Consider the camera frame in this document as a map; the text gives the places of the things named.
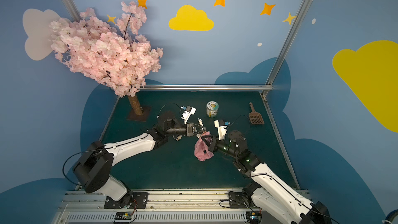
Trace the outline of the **white strap watch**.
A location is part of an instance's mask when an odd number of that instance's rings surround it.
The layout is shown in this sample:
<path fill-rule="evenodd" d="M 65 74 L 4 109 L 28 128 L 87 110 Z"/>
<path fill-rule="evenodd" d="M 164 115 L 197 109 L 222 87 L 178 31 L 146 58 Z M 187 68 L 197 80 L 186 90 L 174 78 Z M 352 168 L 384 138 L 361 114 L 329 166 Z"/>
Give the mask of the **white strap watch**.
<path fill-rule="evenodd" d="M 204 126 L 202 119 L 198 119 L 198 123 L 199 123 L 199 125 Z"/>

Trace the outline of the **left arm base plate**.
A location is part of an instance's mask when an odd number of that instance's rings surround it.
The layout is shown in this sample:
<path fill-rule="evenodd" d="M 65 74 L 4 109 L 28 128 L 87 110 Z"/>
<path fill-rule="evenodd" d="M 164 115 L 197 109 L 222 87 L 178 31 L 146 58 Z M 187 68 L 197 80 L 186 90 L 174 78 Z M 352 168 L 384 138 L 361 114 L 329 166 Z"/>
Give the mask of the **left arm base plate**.
<path fill-rule="evenodd" d="M 148 195 L 147 192 L 128 192 L 118 201 L 106 197 L 104 209 L 145 209 Z"/>

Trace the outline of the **pink cloth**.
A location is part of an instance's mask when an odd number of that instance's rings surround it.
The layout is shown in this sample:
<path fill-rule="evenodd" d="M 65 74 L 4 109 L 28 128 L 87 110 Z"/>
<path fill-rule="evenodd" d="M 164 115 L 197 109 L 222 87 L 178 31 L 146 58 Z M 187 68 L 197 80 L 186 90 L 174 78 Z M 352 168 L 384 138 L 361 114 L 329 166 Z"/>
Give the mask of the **pink cloth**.
<path fill-rule="evenodd" d="M 199 137 L 194 146 L 194 155 L 199 161 L 205 161 L 214 156 L 213 152 L 209 151 L 208 146 L 202 140 L 202 136 Z"/>

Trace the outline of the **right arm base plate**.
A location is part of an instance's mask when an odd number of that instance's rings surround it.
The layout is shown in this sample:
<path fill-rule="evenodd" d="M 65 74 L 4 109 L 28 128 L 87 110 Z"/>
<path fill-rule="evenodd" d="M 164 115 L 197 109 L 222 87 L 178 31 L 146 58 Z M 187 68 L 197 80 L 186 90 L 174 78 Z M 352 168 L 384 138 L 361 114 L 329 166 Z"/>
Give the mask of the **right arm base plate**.
<path fill-rule="evenodd" d="M 230 208 L 264 208 L 265 201 L 268 200 L 271 195 L 264 191 L 262 188 L 251 191 L 229 191 L 229 205 Z"/>

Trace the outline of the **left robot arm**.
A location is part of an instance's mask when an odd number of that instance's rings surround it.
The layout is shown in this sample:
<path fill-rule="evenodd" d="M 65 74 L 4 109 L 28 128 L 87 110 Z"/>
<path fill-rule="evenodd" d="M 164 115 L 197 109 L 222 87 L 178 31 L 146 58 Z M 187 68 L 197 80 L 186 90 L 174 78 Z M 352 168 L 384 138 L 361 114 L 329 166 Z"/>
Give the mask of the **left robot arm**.
<path fill-rule="evenodd" d="M 93 142 L 81 153 L 73 166 L 73 173 L 86 193 L 101 193 L 116 202 L 117 208 L 134 208 L 132 191 L 111 176 L 112 167 L 137 154 L 161 147 L 170 136 L 191 137 L 205 132 L 204 126 L 177 119 L 174 113 L 167 111 L 158 117 L 152 128 L 135 138 L 108 144 Z"/>

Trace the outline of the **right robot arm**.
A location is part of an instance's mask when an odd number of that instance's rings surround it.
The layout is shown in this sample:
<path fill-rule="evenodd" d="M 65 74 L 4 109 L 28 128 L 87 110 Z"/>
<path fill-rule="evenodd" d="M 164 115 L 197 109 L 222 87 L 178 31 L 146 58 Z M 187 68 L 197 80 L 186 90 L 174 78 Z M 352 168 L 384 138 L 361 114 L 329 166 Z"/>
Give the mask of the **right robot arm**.
<path fill-rule="evenodd" d="M 213 135 L 201 139 L 211 152 L 220 152 L 234 159 L 235 167 L 245 178 L 252 179 L 244 190 L 249 202 L 259 207 L 282 224 L 330 224 L 328 208 L 321 202 L 313 203 L 302 196 L 247 147 L 247 140 L 239 131 L 228 134 L 227 141 Z"/>

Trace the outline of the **cream looped watch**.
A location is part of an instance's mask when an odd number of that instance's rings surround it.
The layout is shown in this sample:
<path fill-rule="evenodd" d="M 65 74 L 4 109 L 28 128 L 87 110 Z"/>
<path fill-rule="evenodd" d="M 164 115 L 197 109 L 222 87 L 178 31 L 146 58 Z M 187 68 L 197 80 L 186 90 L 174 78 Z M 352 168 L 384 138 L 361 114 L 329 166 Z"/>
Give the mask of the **cream looped watch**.
<path fill-rule="evenodd" d="M 173 135 L 173 138 L 174 138 L 176 141 L 180 141 L 180 140 L 182 139 L 182 136 L 181 136 L 181 135 Z"/>

